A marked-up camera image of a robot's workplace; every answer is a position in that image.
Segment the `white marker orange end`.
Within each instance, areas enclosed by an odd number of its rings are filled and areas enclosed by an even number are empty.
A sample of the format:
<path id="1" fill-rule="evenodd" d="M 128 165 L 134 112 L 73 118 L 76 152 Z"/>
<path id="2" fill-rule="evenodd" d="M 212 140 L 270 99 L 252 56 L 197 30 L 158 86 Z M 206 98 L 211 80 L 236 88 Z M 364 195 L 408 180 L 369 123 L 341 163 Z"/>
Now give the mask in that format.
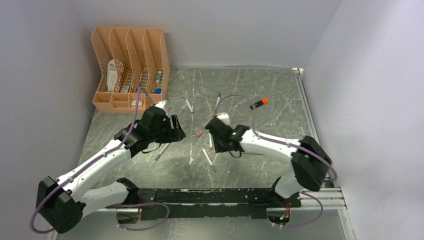
<path id="1" fill-rule="evenodd" d="M 213 142 L 213 136 L 210 132 L 208 132 L 208 139 L 209 139 L 209 148 L 212 150 L 214 148 L 214 142 Z"/>

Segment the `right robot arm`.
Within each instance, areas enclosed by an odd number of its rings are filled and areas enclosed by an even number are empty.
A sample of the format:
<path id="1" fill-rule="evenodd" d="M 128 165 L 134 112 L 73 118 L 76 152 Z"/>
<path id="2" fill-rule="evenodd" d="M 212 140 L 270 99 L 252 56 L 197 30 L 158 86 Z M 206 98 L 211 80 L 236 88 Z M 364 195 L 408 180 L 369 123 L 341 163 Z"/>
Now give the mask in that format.
<path id="1" fill-rule="evenodd" d="M 215 116 L 205 129 L 212 135 L 216 153 L 240 152 L 268 156 L 287 162 L 291 170 L 282 176 L 270 193 L 270 202 L 282 207 L 289 197 L 301 190 L 320 191 L 332 160 L 311 136 L 302 139 L 281 138 L 263 134 L 252 127 L 232 128 L 227 120 Z"/>

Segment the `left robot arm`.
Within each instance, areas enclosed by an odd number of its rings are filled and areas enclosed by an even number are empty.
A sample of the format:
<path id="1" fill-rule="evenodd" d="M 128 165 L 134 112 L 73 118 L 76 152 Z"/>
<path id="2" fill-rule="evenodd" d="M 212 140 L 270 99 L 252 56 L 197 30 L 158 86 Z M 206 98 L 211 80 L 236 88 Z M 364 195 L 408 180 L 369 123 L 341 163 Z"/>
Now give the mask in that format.
<path id="1" fill-rule="evenodd" d="M 35 233 L 63 234 L 79 221 L 104 207 L 123 205 L 134 207 L 139 200 L 138 188 L 128 179 L 91 187 L 116 166 L 131 160 L 152 143 L 170 144 L 186 137 L 179 119 L 170 115 L 161 101 L 144 111 L 140 119 L 116 133 L 98 153 L 70 172 L 57 178 L 45 177 L 38 184 L 36 209 L 30 219 Z"/>

